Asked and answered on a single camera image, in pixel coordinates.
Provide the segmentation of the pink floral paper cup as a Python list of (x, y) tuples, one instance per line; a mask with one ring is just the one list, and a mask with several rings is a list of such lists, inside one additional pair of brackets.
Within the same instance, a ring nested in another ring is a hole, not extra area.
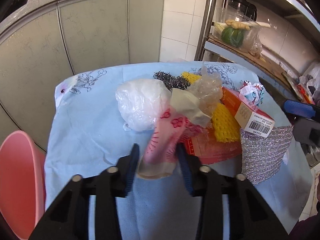
[(173, 174), (177, 165), (176, 145), (186, 131), (186, 120), (171, 106), (161, 114), (138, 164), (139, 178), (155, 180)]

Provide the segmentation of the red medicine box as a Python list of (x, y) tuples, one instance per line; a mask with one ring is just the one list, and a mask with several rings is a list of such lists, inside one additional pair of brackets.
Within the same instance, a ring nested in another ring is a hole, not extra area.
[(222, 87), (222, 103), (234, 116), (240, 127), (249, 133), (266, 138), (271, 133), (275, 121), (258, 106), (253, 106), (239, 92)]

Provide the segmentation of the colourful paper ball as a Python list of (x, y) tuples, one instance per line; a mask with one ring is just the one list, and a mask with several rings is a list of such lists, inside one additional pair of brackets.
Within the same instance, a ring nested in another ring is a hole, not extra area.
[(245, 80), (239, 92), (250, 101), (252, 105), (260, 106), (263, 102), (265, 88), (260, 83), (251, 83)]

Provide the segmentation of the white plastic bag ball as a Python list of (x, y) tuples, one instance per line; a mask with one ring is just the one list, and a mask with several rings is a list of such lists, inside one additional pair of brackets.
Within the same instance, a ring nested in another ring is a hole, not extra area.
[(143, 132), (155, 128), (169, 105), (171, 91), (157, 79), (135, 79), (116, 89), (116, 100), (126, 131)]

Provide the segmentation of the flat red orange packaging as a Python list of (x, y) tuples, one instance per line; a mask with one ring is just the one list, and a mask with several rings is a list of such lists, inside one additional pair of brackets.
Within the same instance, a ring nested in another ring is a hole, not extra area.
[(189, 155), (198, 157), (202, 164), (214, 164), (242, 154), (241, 142), (219, 142), (214, 130), (196, 128), (185, 131), (180, 140)]

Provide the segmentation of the cardboard lined shelf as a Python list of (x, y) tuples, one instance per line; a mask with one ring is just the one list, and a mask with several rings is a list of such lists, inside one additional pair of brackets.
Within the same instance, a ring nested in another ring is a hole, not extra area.
[(262, 78), (271, 84), (284, 97), (291, 100), (298, 99), (292, 87), (283, 75), (283, 73), (285, 74), (285, 71), (280, 65), (273, 61), (268, 59), (257, 59), (249, 53), (244, 53), (243, 51), (225, 45), (212, 35), (210, 35), (208, 40), (205, 42), (204, 49), (249, 69), (259, 78)]

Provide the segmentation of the crumpled beige tissue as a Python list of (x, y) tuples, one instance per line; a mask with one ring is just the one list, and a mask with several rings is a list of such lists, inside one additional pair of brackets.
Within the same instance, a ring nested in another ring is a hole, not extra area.
[(187, 90), (173, 88), (170, 105), (195, 125), (206, 127), (211, 119), (200, 110), (200, 100)]

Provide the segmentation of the yellow foam net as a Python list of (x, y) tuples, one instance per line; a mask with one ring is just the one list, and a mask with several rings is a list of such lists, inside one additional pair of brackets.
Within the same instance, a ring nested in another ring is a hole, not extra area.
[(218, 142), (240, 142), (240, 125), (224, 104), (217, 104), (212, 116), (212, 126)]
[(189, 72), (183, 72), (181, 76), (188, 80), (191, 85), (201, 78), (200, 75), (192, 74)]

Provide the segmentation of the light blue floral tablecloth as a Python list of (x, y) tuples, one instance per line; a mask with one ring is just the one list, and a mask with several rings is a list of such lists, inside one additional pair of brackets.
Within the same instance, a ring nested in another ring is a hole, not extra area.
[[(128, 155), (133, 144), (145, 150), (152, 132), (126, 131), (116, 101), (116, 89), (135, 79), (150, 79), (163, 71), (174, 76), (197, 73), (206, 66), (221, 75), (225, 86), (239, 88), (258, 76), (234, 63), (141, 63), (102, 68), (70, 77), (56, 87), (56, 113), (44, 165), (46, 205), (71, 177), (96, 176)], [(310, 193), (313, 176), (298, 142), (292, 141), (285, 161), (272, 178), (257, 185), (286, 231), (291, 231)], [(136, 178), (126, 198), (117, 199), (123, 239), (194, 239), (200, 198), (185, 189), (179, 169), (157, 180)]]

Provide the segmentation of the silver glitter scouring cloth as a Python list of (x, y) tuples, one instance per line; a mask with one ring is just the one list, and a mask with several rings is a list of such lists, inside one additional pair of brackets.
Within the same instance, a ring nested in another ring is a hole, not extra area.
[(280, 170), (283, 157), (291, 144), (292, 131), (292, 126), (275, 127), (266, 138), (240, 131), (241, 171), (253, 185), (270, 179)]

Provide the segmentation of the steel wool scrubber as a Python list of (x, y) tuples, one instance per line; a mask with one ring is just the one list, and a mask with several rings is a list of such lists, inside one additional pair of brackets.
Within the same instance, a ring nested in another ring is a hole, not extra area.
[(190, 81), (185, 77), (181, 75), (173, 76), (170, 73), (163, 71), (155, 72), (153, 78), (161, 80), (168, 90), (172, 90), (173, 88), (185, 90), (191, 85)]

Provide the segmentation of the yellow foam net upper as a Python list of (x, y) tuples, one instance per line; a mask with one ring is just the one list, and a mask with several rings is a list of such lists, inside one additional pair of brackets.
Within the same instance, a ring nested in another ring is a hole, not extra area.
[(200, 75), (192, 74), (189, 72), (183, 72), (181, 76), (188, 80), (191, 85), (201, 78)]

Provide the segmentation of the clear plastic bag on shelf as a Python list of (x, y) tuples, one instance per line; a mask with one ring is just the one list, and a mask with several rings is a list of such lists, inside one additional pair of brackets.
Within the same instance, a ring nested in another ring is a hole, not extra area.
[(252, 55), (253, 57), (259, 59), (259, 58), (261, 58), (262, 51), (263, 51), (263, 46), (262, 46), (260, 38), (258, 36), (255, 39), (255, 41), (253, 42), (253, 44), (249, 50), (249, 54)]

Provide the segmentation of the white leek stalk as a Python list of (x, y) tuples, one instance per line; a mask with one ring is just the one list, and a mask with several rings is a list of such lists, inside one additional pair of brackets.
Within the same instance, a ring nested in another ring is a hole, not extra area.
[(265, 22), (247, 21), (247, 22), (243, 22), (243, 24), (248, 25), (250, 27), (259, 26), (262, 28), (271, 28), (271, 25), (269, 23), (265, 23)]

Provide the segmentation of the pink plastic bin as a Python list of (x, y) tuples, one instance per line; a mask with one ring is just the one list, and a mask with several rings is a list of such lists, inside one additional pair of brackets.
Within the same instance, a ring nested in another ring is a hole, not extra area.
[(44, 214), (44, 161), (24, 131), (14, 131), (1, 145), (1, 215), (18, 239), (28, 239)]

